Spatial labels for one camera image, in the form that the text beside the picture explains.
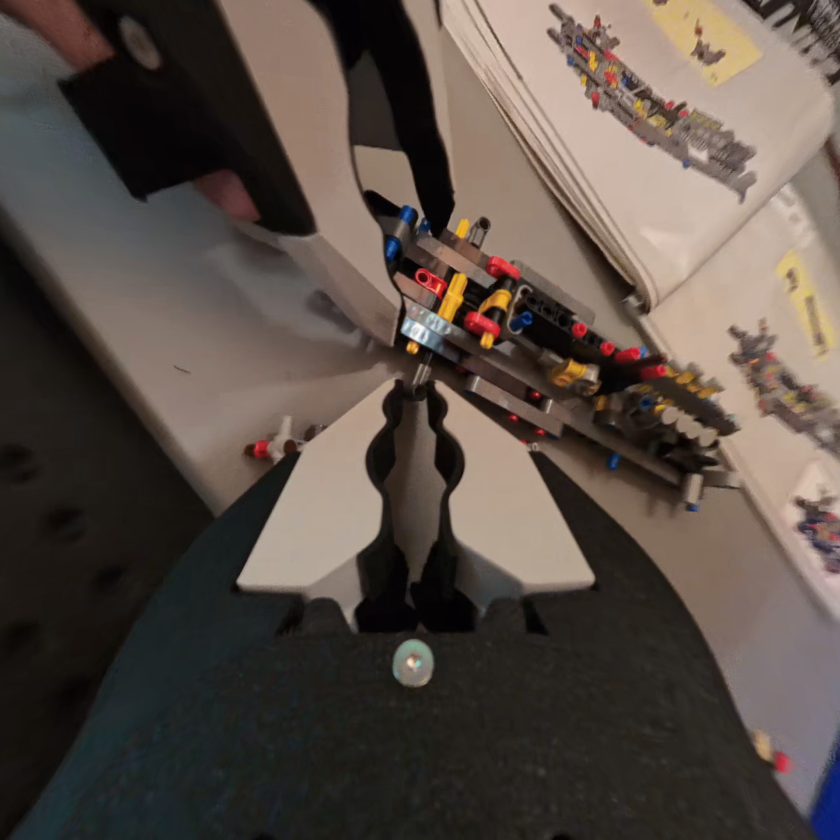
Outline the grey lego connector red pin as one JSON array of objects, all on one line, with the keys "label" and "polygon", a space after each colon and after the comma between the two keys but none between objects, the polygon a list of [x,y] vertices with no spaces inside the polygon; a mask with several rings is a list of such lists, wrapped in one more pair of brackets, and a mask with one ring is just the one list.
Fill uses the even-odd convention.
[{"label": "grey lego connector red pin", "polygon": [[280,418],[278,430],[269,438],[248,443],[244,446],[243,456],[277,464],[288,455],[299,454],[327,427],[323,423],[303,423],[293,415],[284,415]]}]

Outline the tan and red lego piece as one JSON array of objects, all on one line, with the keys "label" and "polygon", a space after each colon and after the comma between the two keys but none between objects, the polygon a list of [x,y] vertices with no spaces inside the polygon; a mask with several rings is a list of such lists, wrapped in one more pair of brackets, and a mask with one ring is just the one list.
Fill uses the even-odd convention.
[{"label": "tan and red lego piece", "polygon": [[751,738],[756,753],[777,774],[786,775],[793,770],[793,762],[788,754],[777,749],[771,735],[761,729],[751,730]]}]

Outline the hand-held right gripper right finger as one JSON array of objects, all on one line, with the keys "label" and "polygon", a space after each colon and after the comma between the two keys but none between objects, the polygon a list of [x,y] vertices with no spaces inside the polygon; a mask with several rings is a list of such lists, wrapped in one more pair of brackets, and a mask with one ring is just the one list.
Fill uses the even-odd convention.
[{"label": "hand-held right gripper right finger", "polygon": [[425,594],[467,615],[499,599],[589,589],[595,574],[534,453],[448,385],[431,383],[428,423],[444,481]]}]

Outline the grey lego chassis assembly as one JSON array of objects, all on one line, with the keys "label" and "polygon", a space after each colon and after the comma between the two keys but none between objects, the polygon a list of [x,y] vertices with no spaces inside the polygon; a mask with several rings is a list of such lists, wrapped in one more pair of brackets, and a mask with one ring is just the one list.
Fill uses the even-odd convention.
[{"label": "grey lego chassis assembly", "polygon": [[465,396],[508,425],[530,426],[533,438],[583,436],[607,452],[609,469],[628,460],[678,488],[688,511],[708,489],[741,487],[721,452],[739,424],[717,380],[679,366],[654,338],[615,343],[535,269],[489,255],[488,218],[435,236],[414,207],[372,190],[364,198],[385,235],[404,300],[400,336],[417,366],[433,351],[433,371],[453,368]]}]

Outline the open instruction booklet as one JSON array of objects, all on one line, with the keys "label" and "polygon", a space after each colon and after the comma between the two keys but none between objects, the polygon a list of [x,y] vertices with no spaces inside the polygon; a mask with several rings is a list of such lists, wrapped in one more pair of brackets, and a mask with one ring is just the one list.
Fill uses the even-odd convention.
[{"label": "open instruction booklet", "polygon": [[834,126],[834,51],[784,3],[441,2],[544,181],[677,362],[722,385],[747,492],[838,619],[838,258],[793,184]]}]

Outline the person's left hand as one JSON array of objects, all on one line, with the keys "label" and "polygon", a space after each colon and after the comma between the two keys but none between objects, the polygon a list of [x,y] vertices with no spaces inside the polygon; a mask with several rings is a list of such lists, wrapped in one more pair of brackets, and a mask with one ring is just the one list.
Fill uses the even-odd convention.
[{"label": "person's left hand", "polygon": [[[2,1],[1,11],[34,31],[75,72],[116,56],[106,37],[74,1]],[[234,172],[207,174],[193,185],[229,216],[249,223],[259,221],[256,205]]]}]

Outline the blue plastic bin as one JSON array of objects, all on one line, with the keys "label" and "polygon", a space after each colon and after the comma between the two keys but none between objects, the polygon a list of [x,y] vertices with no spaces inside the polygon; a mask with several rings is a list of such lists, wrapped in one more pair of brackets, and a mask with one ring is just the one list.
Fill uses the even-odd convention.
[{"label": "blue plastic bin", "polygon": [[839,736],[815,793],[810,822],[817,838],[839,839]]}]

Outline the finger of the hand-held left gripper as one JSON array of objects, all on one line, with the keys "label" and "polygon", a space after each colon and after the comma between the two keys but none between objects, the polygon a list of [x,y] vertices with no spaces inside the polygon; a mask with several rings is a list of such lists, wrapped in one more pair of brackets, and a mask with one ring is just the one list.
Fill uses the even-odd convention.
[{"label": "finger of the hand-held left gripper", "polygon": [[434,108],[427,58],[403,2],[314,1],[328,22],[343,70],[363,56],[377,69],[392,112],[395,137],[413,174],[416,194],[433,232],[455,209],[448,153]]},{"label": "finger of the hand-held left gripper", "polygon": [[311,234],[257,238],[288,254],[368,337],[393,346],[403,296],[362,194],[348,85],[328,19],[305,1],[224,1],[220,7],[313,217]]}]

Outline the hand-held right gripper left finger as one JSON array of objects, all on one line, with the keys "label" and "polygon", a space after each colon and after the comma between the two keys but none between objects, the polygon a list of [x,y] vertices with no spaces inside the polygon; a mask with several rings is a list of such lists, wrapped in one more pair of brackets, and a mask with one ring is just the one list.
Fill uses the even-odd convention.
[{"label": "hand-held right gripper left finger", "polygon": [[327,598],[352,614],[365,598],[359,555],[382,530],[385,501],[368,467],[378,433],[396,428],[404,383],[385,381],[297,455],[236,580],[246,594]]}]

